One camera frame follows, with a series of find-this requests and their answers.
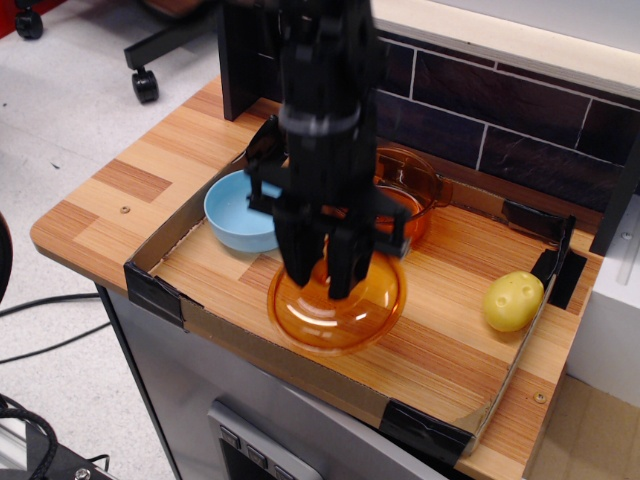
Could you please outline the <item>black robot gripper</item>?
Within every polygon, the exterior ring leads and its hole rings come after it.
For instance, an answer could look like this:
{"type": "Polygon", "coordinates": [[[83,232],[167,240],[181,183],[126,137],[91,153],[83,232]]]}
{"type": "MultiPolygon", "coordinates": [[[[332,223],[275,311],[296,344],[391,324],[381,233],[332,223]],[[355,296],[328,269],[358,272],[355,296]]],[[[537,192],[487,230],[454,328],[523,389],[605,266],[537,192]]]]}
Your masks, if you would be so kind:
{"type": "Polygon", "coordinates": [[[376,108],[356,102],[346,112],[304,111],[286,102],[246,149],[250,206],[274,215],[284,266],[306,286],[329,233],[328,296],[346,299],[363,281],[374,249],[403,257],[409,213],[374,185],[376,108]],[[262,185],[279,187],[294,209],[276,207],[262,185]]]}

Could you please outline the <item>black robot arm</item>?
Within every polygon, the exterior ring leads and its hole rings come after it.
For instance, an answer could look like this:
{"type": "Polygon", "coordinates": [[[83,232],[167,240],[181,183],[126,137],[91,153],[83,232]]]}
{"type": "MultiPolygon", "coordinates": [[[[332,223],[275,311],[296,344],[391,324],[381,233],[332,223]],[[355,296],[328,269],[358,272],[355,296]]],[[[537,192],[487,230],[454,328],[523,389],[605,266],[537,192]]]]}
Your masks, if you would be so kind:
{"type": "Polygon", "coordinates": [[[372,256],[406,254],[409,212],[375,185],[375,89],[386,50],[367,1],[271,1],[283,102],[247,151],[249,205],[273,218],[285,269],[305,286],[325,261],[332,299],[372,256]]]}

